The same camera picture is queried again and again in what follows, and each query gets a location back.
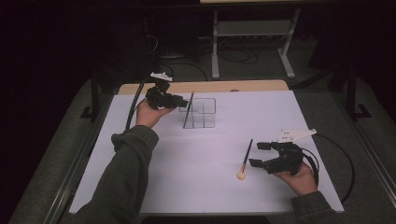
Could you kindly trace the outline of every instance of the white paper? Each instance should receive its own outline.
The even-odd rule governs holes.
[[[180,94],[186,99],[189,93]],[[216,98],[216,127],[183,129],[178,110],[153,128],[160,142],[149,166],[148,189],[141,213],[266,214],[291,212],[292,190],[280,179],[247,163],[240,170],[250,139],[249,157],[267,161],[274,150],[258,150],[258,142],[276,141],[282,129],[308,130],[292,91],[196,92],[194,98]],[[114,156],[110,136],[124,130],[133,95],[114,97],[85,174],[69,212],[87,203],[101,174]],[[319,161],[319,190],[331,207],[344,211],[312,137],[295,142],[312,151]]]

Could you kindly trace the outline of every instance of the gray sleeve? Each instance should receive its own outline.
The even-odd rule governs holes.
[[[92,199],[75,215],[74,223],[137,223],[149,181],[151,153],[158,135],[134,126],[111,136],[116,155],[105,169]]]
[[[340,214],[332,210],[320,191],[292,198],[291,205],[296,223],[343,223]]]

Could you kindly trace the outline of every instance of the stick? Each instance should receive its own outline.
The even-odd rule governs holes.
[[[192,93],[191,93],[189,105],[187,106],[187,113],[186,113],[186,118],[184,118],[183,128],[186,128],[187,118],[189,117],[189,113],[190,113],[190,108],[191,108],[191,105],[192,105],[192,98],[193,97],[194,97],[194,91],[192,91]]]
[[[248,145],[248,148],[247,148],[247,155],[245,156],[245,159],[244,159],[244,163],[242,163],[242,167],[241,167],[241,170],[238,172],[238,174],[236,174],[236,177],[238,177],[238,179],[240,179],[240,180],[243,180],[243,179],[245,179],[245,166],[247,165],[247,161],[248,161],[248,154],[249,154],[249,152],[250,152],[250,148],[251,148],[251,143],[253,142],[253,139],[251,139],[250,140],[250,143],[249,143],[249,145]]]

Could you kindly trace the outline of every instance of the hand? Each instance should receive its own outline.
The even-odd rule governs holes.
[[[144,125],[152,128],[162,116],[172,112],[173,110],[174,108],[153,109],[149,106],[148,101],[144,100],[137,107],[136,125]]]
[[[298,196],[318,191],[312,170],[304,162],[297,175],[290,175],[289,171],[274,175],[285,181]]]

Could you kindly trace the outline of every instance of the cable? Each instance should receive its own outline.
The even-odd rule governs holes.
[[[351,191],[353,189],[353,186],[355,185],[355,166],[353,165],[352,159],[350,159],[350,157],[347,154],[347,152],[342,147],[340,147],[337,143],[335,143],[332,139],[330,139],[330,138],[328,138],[328,137],[326,137],[326,136],[324,136],[322,134],[319,134],[319,133],[316,133],[316,135],[321,137],[321,138],[324,138],[324,139],[328,140],[329,142],[331,142],[335,146],[337,146],[344,153],[344,155],[346,156],[346,158],[349,161],[352,177],[351,177],[351,180],[350,180],[350,185],[349,185],[348,191],[346,192],[346,195],[344,196],[344,198],[341,200],[341,203],[344,203],[347,200],[347,198],[349,197],[349,195],[350,195],[350,193],[351,193]]]
[[[149,79],[150,79],[150,77],[146,77],[145,79],[143,79],[143,80],[140,82],[139,87],[137,88],[136,95],[134,96],[134,100],[132,101],[131,108],[129,109],[128,119],[127,119],[126,125],[125,125],[125,130],[130,129],[130,127],[131,127],[131,120],[132,120],[132,117],[134,116],[134,111],[136,110],[136,102],[137,102],[137,99],[139,98],[140,92],[142,92],[143,87],[145,86],[145,82],[146,82],[147,80],[149,80]]]
[[[310,150],[305,149],[305,148],[301,148],[301,149],[304,150],[304,151],[309,152],[309,154],[311,154],[315,158],[315,161],[317,162],[317,169],[318,169],[318,172],[319,172],[319,161],[318,161],[318,158]]]
[[[315,183],[317,184],[317,186],[319,185],[319,162],[317,157],[308,149],[305,148],[301,148],[302,150],[305,150],[307,152],[309,152],[317,161],[317,163],[315,164],[314,160],[312,160],[311,157],[307,156],[305,153],[303,153],[304,157],[309,161],[309,164],[311,165],[312,168],[312,172],[314,174],[314,179],[315,179]]]
[[[203,75],[205,77],[205,81],[207,81],[206,72],[202,68],[200,68],[199,66],[197,66],[197,65],[195,65],[193,63],[169,63],[169,64],[171,64],[171,65],[172,64],[185,64],[185,65],[189,65],[189,66],[195,67],[196,69],[200,70],[203,73]]]

